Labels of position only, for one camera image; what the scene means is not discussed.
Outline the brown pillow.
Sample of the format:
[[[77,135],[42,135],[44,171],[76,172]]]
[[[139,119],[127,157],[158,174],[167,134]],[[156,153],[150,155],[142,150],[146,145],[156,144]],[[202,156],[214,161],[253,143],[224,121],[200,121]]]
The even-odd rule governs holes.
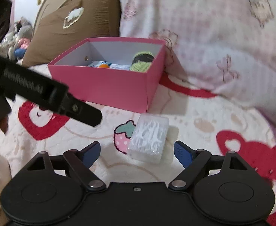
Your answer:
[[[86,38],[117,37],[120,19],[119,0],[70,0],[40,20],[22,65],[48,64]]]

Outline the pink floral pillow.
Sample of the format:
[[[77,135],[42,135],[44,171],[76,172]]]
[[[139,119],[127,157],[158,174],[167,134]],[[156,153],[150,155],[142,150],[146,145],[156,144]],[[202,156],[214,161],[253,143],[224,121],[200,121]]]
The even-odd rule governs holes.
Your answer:
[[[165,41],[169,74],[276,123],[276,0],[120,3],[120,35]]]

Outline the clear floss pick box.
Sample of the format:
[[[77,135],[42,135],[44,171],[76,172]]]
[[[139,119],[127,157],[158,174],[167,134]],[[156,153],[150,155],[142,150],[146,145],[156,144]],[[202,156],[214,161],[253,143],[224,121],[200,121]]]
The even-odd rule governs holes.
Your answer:
[[[141,162],[160,163],[168,130],[168,118],[141,114],[127,146],[127,155]]]

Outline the white tissue pack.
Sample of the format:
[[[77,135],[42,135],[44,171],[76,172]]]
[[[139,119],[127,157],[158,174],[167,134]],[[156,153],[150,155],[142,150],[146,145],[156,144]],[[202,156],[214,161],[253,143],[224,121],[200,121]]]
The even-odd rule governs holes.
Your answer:
[[[130,65],[122,65],[122,64],[111,64],[109,66],[111,69],[117,69],[117,70],[130,70]]]

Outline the green yarn ball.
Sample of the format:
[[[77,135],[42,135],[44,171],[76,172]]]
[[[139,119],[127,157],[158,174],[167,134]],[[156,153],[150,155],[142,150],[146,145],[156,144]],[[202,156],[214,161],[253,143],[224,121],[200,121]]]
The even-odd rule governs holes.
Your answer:
[[[152,65],[154,55],[150,51],[138,52],[134,55],[130,71],[146,73]]]

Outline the blue wet wipes pack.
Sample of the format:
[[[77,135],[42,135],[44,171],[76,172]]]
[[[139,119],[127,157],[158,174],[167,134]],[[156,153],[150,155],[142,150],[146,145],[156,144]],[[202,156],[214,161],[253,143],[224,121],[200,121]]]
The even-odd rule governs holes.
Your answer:
[[[88,67],[97,67],[101,64],[108,64],[109,66],[111,65],[111,63],[107,62],[107,61],[92,61]]]

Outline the bear print blanket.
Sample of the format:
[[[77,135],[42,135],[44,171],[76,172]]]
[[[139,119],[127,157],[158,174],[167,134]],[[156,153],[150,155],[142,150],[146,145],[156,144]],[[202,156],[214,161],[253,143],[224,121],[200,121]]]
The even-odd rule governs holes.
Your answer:
[[[180,140],[214,155],[228,150],[239,153],[272,183],[276,198],[276,126],[255,109],[243,109],[174,76],[162,76],[148,110],[169,119],[159,164],[127,156],[138,113],[98,105],[103,119],[93,128],[43,111],[21,97],[10,105],[8,132],[0,134],[0,192],[37,152],[61,155],[72,148],[80,150],[93,141],[101,144],[101,155],[91,170],[104,182],[170,182],[182,171],[173,154],[174,142]],[[268,221],[276,225],[276,202]],[[5,223],[0,213],[0,225]]]

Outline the pink cardboard box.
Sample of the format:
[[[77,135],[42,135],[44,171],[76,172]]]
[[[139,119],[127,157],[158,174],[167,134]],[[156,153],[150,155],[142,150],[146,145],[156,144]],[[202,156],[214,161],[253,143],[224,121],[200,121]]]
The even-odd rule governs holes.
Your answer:
[[[94,62],[131,65],[134,56],[151,52],[154,59],[145,73],[91,67]],[[68,85],[83,101],[137,113],[147,112],[163,73],[165,42],[149,38],[86,38],[48,64],[52,79]]]

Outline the grey plush doll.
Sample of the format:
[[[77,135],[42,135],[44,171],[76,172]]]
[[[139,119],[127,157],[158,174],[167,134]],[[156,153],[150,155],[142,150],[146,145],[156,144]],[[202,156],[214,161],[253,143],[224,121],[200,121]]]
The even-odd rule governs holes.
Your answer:
[[[24,17],[13,24],[0,43],[0,56],[11,61],[23,59],[32,40],[33,27]]]

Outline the orange makeup sponge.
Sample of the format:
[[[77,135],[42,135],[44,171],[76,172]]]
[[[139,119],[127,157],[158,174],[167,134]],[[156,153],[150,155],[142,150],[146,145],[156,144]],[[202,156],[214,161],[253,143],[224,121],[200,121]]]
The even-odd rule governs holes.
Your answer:
[[[110,68],[110,66],[108,64],[101,64],[98,68]]]

